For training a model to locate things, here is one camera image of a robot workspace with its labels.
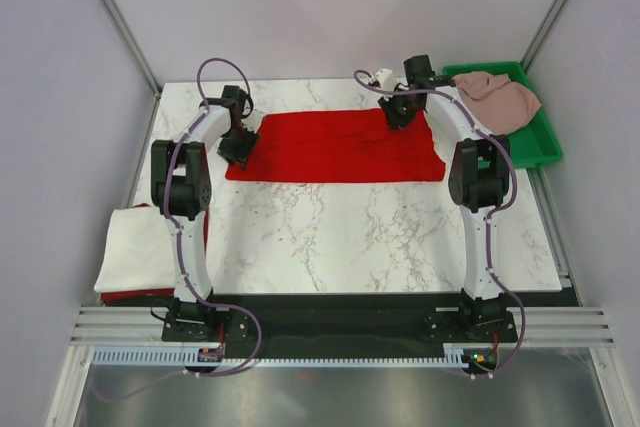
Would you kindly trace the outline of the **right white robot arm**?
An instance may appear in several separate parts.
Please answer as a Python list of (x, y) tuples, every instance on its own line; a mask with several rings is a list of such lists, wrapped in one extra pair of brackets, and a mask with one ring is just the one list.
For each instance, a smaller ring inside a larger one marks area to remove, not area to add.
[(494, 250), (497, 213), (513, 204), (509, 140), (481, 125), (453, 79), (437, 75), (427, 55), (405, 60), (404, 69), (405, 83), (392, 70), (380, 69), (368, 85), (385, 92), (378, 104), (390, 129), (405, 129), (430, 115), (454, 142), (448, 189), (460, 208), (466, 258), (457, 324), (465, 338), (481, 340), (507, 323)]

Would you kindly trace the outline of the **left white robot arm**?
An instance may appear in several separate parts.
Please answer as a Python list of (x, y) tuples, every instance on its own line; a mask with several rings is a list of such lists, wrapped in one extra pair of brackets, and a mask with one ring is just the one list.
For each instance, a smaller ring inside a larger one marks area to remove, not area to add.
[(253, 111), (245, 89), (226, 85), (204, 98), (196, 116), (169, 140), (151, 145), (150, 193), (172, 244), (176, 286), (164, 320), (165, 342), (222, 341), (220, 309), (206, 267), (208, 213), (212, 199), (208, 154), (213, 147), (231, 167), (244, 168), (259, 135), (244, 126)]

